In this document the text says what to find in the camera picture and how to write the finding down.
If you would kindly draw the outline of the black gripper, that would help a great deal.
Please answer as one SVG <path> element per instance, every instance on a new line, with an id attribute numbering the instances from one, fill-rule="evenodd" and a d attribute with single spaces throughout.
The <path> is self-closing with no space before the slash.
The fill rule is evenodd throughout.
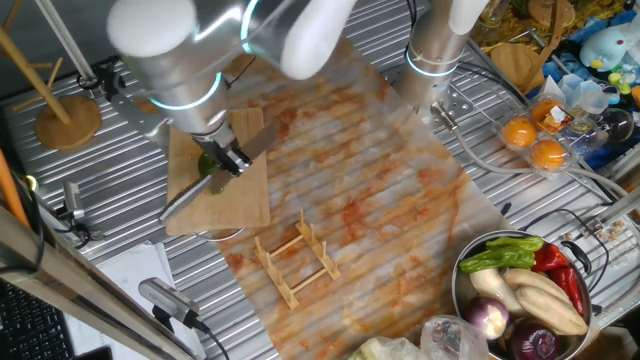
<path id="1" fill-rule="evenodd" d="M 213 132 L 193 134 L 192 139 L 218 168 L 232 176 L 244 173 L 251 166 L 251 158 L 237 148 L 238 140 L 228 122 L 221 122 Z"/>

